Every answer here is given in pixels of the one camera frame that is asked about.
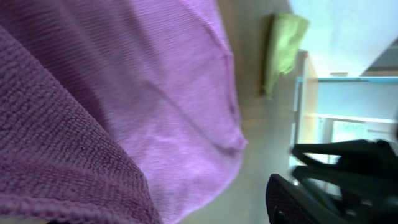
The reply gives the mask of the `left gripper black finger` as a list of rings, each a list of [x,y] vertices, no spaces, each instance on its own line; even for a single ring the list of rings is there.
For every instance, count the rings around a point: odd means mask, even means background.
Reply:
[[[266,208],[270,224],[348,224],[278,174],[269,177]]]

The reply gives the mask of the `light wooden shelf unit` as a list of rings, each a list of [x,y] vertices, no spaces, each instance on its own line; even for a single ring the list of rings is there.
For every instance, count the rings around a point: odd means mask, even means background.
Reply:
[[[355,139],[396,142],[396,77],[326,77],[308,52],[295,59],[294,121],[290,145]]]

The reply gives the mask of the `crumpled green cloth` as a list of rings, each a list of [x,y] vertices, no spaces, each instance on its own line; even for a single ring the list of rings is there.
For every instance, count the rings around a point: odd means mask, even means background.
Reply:
[[[295,59],[310,21],[296,15],[280,13],[272,16],[264,58],[262,94],[272,98],[273,89],[281,75],[295,68]]]

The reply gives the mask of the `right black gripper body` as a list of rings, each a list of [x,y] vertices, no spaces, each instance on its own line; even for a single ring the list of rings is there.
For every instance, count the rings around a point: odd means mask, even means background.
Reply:
[[[296,144],[292,175],[333,214],[351,223],[397,223],[397,156],[387,141]]]

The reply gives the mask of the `purple microfiber cloth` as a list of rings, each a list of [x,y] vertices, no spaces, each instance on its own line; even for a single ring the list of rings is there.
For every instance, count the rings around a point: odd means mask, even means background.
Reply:
[[[246,141],[215,1],[3,0],[1,25],[139,166],[164,222],[236,177]]]

